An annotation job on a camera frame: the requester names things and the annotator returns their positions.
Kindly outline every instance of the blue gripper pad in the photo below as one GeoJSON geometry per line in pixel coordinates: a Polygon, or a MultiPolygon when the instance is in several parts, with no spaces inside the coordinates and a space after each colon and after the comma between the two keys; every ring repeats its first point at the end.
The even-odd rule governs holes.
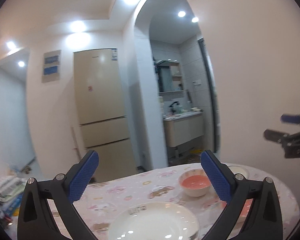
{"type": "Polygon", "coordinates": [[[72,166],[68,171],[67,179],[70,181],[65,184],[70,203],[81,198],[98,165],[98,153],[90,150],[78,164],[72,166]]]}
{"type": "Polygon", "coordinates": [[[229,181],[224,176],[218,164],[222,165],[219,160],[214,156],[214,160],[208,154],[207,151],[201,153],[201,166],[207,174],[211,184],[222,201],[226,201],[228,204],[232,196],[232,187],[229,181]]]}

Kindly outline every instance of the table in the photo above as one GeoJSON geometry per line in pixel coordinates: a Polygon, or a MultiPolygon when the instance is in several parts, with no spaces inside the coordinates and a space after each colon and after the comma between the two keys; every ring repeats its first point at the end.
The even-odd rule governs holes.
{"type": "MultiPolygon", "coordinates": [[[[300,218],[297,201],[290,189],[276,177],[256,168],[243,166],[249,179],[263,180],[271,177],[278,192],[283,221],[283,239],[291,232],[300,218]]],[[[147,171],[109,182],[88,185],[81,199],[74,202],[78,213],[99,240],[107,240],[110,223],[126,209],[151,201],[167,201],[183,205],[199,220],[201,239],[223,210],[223,205],[213,188],[202,197],[189,197],[181,189],[178,178],[186,171],[201,168],[200,163],[185,164],[147,171]]],[[[52,200],[49,205],[61,233],[70,238],[52,200]]],[[[235,226],[230,237],[239,233],[242,226],[235,226]]]]}

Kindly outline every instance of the bathroom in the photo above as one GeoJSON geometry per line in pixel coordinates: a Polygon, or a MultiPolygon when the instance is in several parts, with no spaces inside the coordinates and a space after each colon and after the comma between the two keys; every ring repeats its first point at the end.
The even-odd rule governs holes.
{"type": "Polygon", "coordinates": [[[169,166],[218,153],[218,105],[209,54],[187,0],[169,0],[152,17],[149,38],[169,166]]]}

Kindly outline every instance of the doorway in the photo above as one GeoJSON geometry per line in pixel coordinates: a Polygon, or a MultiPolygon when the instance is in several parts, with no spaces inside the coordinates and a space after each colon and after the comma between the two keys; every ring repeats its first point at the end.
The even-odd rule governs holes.
{"type": "Polygon", "coordinates": [[[157,129],[164,137],[160,152],[169,166],[199,162],[203,150],[217,153],[220,145],[213,71],[207,50],[201,48],[198,21],[187,0],[147,0],[136,19],[137,39],[144,35],[140,50],[148,49],[146,38],[150,43],[160,108],[157,129]]]}

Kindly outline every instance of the beige refrigerator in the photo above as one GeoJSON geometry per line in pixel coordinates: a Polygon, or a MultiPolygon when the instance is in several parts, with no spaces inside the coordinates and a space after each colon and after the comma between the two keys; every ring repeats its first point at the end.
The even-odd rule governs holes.
{"type": "Polygon", "coordinates": [[[96,181],[136,174],[117,50],[75,52],[74,89],[84,146],[99,154],[96,181]]]}

